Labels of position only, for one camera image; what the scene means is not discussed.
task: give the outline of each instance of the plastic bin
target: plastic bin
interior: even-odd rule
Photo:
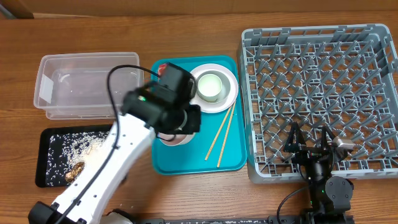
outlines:
[[[34,105],[48,119],[112,118],[106,76],[117,65],[139,65],[134,52],[46,55],[37,73]],[[117,104],[124,95],[143,84],[141,70],[121,68],[111,77]]]
[[[254,183],[302,181],[283,151],[293,121],[310,146],[324,124],[355,143],[333,175],[398,178],[398,57],[386,26],[248,29],[239,59]]]

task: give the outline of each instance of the chopstick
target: chopstick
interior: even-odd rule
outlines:
[[[211,143],[211,146],[210,146],[210,148],[209,148],[209,151],[207,152],[205,161],[207,161],[207,159],[208,159],[209,156],[210,156],[211,150],[213,150],[213,146],[214,146],[214,144],[215,144],[216,141],[217,141],[218,135],[220,134],[221,130],[223,129],[223,126],[224,126],[224,123],[225,123],[225,121],[226,121],[226,118],[228,117],[229,111],[231,111],[231,107],[230,107],[230,108],[228,109],[228,111],[226,112],[226,115],[225,115],[225,117],[224,117],[224,120],[223,120],[223,122],[221,123],[220,128],[218,129],[218,132],[217,132],[217,134],[216,134],[216,137],[214,138],[213,143]]]
[[[234,115],[235,103],[236,103],[236,101],[234,102],[234,105],[232,105],[232,112],[231,112],[231,115],[229,116],[229,121],[228,121],[228,126],[226,128],[226,133],[225,133],[225,137],[224,137],[223,147],[221,148],[220,157],[218,158],[217,168],[220,167],[221,158],[223,157],[226,138],[228,137],[229,127],[231,126],[232,115]]]

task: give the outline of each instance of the gray dish rack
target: gray dish rack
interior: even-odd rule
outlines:
[[[309,145],[324,124],[354,141],[333,175],[398,177],[398,59],[385,25],[247,29],[238,57],[254,183],[302,181],[282,151],[293,121]]]

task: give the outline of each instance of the transparent container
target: transparent container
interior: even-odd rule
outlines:
[[[139,65],[134,52],[46,55],[37,73],[34,105],[48,119],[113,118],[106,76],[117,65]],[[121,68],[111,77],[117,105],[124,95],[144,83],[141,70]]]

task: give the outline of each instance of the blue tray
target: blue tray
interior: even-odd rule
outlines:
[[[236,79],[239,80],[235,61],[229,56],[218,55],[162,59],[152,66],[152,71],[157,72],[159,65],[167,62],[174,63],[189,72],[199,65],[216,63],[231,70]],[[218,157],[220,156],[223,145],[227,122],[223,126],[207,161],[205,161],[205,157],[227,110],[213,114],[202,113],[200,132],[196,133],[195,137],[188,144],[169,147],[164,145],[159,139],[156,139],[152,145],[152,163],[155,170],[163,175],[177,175],[238,170],[242,168],[246,163],[248,155],[246,154],[240,93],[237,99],[219,168],[217,168]]]

